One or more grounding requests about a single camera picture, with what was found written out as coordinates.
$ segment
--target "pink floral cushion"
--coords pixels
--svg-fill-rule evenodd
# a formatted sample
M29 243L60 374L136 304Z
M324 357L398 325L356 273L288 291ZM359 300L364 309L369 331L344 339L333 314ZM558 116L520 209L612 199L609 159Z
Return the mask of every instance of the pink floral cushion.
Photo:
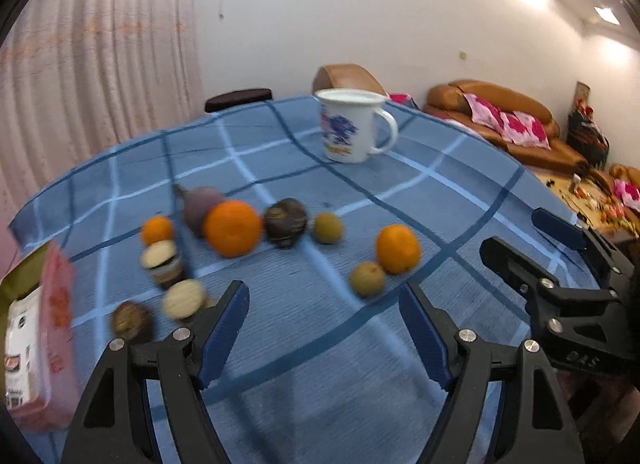
M616 179L613 194L622 200L626 207L640 212L640 191L631 182Z
M534 116L521 111L509 113L501 111L500 116L505 123L505 135L510 139L508 142L513 142L517 146L551 149L545 128Z
M498 131L504 128L500 118L500 110L487 100L474 94L465 94L465 98L471 106L471 120L476 124L482 124L487 128Z
M545 128L534 116L521 111L500 111L487 100L464 94L471 107L471 120L497 131L506 141L518 146L551 149Z

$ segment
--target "white curtain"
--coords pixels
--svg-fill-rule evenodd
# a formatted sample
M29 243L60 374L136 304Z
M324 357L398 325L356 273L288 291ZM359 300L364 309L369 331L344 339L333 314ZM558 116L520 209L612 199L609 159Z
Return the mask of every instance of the white curtain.
M0 216L203 105L193 0L30 0L0 48Z

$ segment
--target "mug handle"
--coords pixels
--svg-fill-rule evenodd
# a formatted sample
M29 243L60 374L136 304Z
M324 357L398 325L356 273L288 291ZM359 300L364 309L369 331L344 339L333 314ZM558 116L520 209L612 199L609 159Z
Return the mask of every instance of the mug handle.
M369 153L371 155L380 155L385 151L389 151L391 148L394 147L394 144L398 141L398 123L396 123L394 116L385 110L376 110L376 113L380 117L382 117L385 121L388 122L389 128L391 128L391 137L389 137L389 140L386 142L385 145L383 145L382 148L376 148L375 146L372 146L371 149L369 150Z

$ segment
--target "blue gripper pad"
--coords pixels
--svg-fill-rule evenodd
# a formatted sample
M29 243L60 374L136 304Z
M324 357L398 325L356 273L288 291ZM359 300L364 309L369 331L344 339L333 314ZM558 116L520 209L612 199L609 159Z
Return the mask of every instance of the blue gripper pad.
M202 348L202 366L196 376L201 390L220 377L248 312L249 288L242 283L227 303Z
M449 371L447 347L407 284L400 289L398 307L427 375L449 390L455 378Z
M531 213L531 223L543 233L565 244L572 251L580 251L587 246L587 241L580 227L570 224L546 209L534 209Z

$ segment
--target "ceiling light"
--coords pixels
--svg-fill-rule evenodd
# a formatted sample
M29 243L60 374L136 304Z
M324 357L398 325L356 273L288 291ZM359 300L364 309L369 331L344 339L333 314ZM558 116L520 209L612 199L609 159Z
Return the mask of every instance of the ceiling light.
M610 8L601 9L599 7L594 7L594 9L596 9L596 12L604 21L613 23L614 25L620 25L620 21L618 21L618 18L616 18L615 14L613 14L613 11Z

